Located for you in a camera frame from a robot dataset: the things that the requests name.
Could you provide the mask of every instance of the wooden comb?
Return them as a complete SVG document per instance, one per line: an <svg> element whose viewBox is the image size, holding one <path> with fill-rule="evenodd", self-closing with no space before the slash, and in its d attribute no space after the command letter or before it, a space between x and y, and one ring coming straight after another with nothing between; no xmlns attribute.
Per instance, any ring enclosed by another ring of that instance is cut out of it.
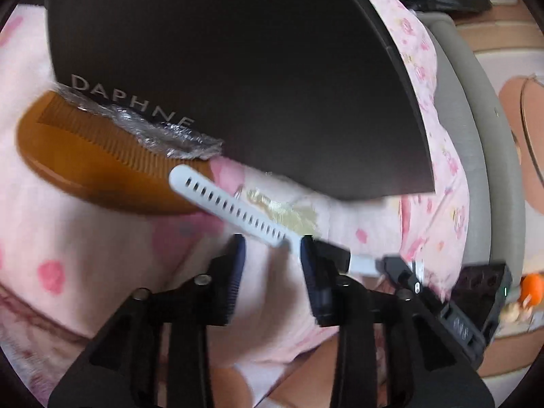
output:
<svg viewBox="0 0 544 408"><path fill-rule="evenodd" d="M32 170L63 191L132 213L197 210L168 185L170 170L179 164L213 179L208 162L153 153L109 118L82 111L52 91L21 118L17 147Z"/></svg>

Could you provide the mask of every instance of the plastic wrap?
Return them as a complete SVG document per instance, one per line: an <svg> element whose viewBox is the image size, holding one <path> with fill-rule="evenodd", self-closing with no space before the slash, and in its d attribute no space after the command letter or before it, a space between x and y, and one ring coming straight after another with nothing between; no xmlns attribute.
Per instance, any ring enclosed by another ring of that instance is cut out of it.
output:
<svg viewBox="0 0 544 408"><path fill-rule="evenodd" d="M65 85L58 84L56 91L78 109L111 119L121 129L134 135L142 147L154 153L167 158L205 160L221 155L222 140L182 125L153 124L130 108L115 104L100 105Z"/></svg>

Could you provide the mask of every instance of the orange toy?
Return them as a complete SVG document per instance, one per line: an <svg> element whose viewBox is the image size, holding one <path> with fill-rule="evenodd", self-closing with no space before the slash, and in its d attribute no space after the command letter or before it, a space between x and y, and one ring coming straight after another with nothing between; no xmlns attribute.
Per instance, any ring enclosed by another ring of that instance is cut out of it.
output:
<svg viewBox="0 0 544 408"><path fill-rule="evenodd" d="M527 275L521 283L520 302L523 306L535 306L544 298L544 279L537 274Z"/></svg>

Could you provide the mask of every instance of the gray chair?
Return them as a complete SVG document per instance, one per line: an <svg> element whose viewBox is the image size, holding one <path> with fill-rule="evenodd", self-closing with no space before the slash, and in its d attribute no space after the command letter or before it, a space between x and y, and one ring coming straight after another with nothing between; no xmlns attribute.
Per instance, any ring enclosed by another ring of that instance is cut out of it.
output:
<svg viewBox="0 0 544 408"><path fill-rule="evenodd" d="M443 13L421 13L438 59L435 106L467 175L469 232L463 264L505 260L513 286L525 249L521 168L508 121L482 66Z"/></svg>

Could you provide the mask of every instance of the pink floral fabric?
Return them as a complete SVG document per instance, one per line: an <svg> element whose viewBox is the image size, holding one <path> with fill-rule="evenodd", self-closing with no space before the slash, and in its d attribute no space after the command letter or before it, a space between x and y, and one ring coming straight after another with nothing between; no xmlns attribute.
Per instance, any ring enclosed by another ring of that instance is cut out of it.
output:
<svg viewBox="0 0 544 408"><path fill-rule="evenodd" d="M434 109L436 55L398 0L370 1L412 81L436 192L345 204L223 158L212 170L231 193L258 188L274 201L312 208L320 236L354 253L424 260L426 282L445 295L461 265L469 191ZM17 121L52 84L45 11L19 6L0 33L0 291L9 304L0 306L0 345L42 402L131 290L174 287L205 270L235 231L201 212L149 218L101 209L28 170L15 147ZM21 318L22 311L33 316ZM290 362L334 333L315 326L298 259L248 238L233 323L209 331L212 364Z"/></svg>

